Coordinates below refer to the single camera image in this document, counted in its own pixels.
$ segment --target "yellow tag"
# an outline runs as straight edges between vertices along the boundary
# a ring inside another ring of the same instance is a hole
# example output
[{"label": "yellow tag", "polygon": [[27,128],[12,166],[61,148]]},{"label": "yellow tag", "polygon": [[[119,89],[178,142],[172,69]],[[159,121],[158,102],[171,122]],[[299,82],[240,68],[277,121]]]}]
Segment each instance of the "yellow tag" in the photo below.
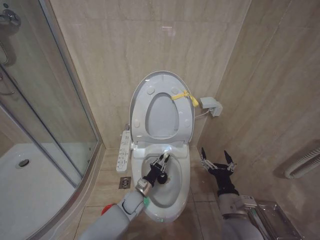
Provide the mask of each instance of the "yellow tag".
[{"label": "yellow tag", "polygon": [[192,96],[190,93],[188,93],[187,91],[183,91],[183,93],[180,93],[178,95],[175,95],[175,96],[172,96],[171,99],[172,100],[176,100],[176,99],[179,99],[179,98],[182,98],[182,97],[189,97],[192,101],[192,105],[196,108],[199,106],[199,103],[197,101],[197,99]]}]

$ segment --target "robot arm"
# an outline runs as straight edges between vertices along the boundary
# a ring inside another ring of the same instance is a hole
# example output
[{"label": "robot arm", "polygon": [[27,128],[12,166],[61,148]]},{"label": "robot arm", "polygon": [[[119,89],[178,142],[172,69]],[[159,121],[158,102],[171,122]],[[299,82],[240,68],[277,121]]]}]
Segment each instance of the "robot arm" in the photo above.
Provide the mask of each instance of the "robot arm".
[{"label": "robot arm", "polygon": [[140,178],[136,190],[128,192],[124,198],[109,208],[96,222],[88,227],[80,240],[117,240],[126,232],[129,223],[135,219],[144,208],[144,197],[149,190],[167,175],[165,170],[169,160],[169,153],[165,152],[150,164],[150,172]]},{"label": "robot arm", "polygon": [[230,176],[234,173],[235,164],[231,156],[224,151],[226,164],[211,163],[201,148],[201,164],[213,175],[218,184],[219,209],[224,218],[222,225],[223,240],[264,240],[259,230],[251,224],[238,191],[232,184]]}]

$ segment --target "toilet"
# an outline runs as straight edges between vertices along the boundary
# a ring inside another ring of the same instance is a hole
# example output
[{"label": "toilet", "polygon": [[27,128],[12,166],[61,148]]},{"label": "toilet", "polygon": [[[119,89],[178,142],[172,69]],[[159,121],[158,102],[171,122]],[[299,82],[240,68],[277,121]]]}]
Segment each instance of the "toilet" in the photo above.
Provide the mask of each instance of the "toilet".
[{"label": "toilet", "polygon": [[168,71],[146,76],[135,89],[130,103],[131,168],[134,185],[150,171],[150,163],[164,152],[166,183],[157,181],[145,199],[145,213],[154,221],[169,223],[184,210],[190,188],[188,143],[194,129],[195,110],[189,97],[172,96],[190,92],[184,81]]}]

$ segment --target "floor drain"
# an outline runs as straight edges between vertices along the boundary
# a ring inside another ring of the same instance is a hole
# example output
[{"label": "floor drain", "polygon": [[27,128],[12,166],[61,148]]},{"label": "floor drain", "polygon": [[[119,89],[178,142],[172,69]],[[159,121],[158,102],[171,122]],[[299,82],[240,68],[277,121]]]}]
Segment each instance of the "floor drain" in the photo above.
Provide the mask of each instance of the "floor drain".
[{"label": "floor drain", "polygon": [[131,177],[120,177],[119,189],[129,189],[131,186]]},{"label": "floor drain", "polygon": [[27,166],[28,164],[30,163],[30,160],[29,159],[25,159],[25,160],[22,160],[21,162],[19,162],[19,167],[20,168],[23,168],[25,166]]}]

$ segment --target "toilet lid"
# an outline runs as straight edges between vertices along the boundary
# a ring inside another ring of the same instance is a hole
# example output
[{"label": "toilet lid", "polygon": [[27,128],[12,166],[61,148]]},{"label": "toilet lid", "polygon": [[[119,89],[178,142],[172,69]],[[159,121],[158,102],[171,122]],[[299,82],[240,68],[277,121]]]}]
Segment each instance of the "toilet lid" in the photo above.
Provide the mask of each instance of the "toilet lid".
[{"label": "toilet lid", "polygon": [[189,97],[171,100],[190,92],[176,74],[157,71],[138,85],[130,104],[132,142],[168,144],[188,143],[194,129],[194,107]]}]

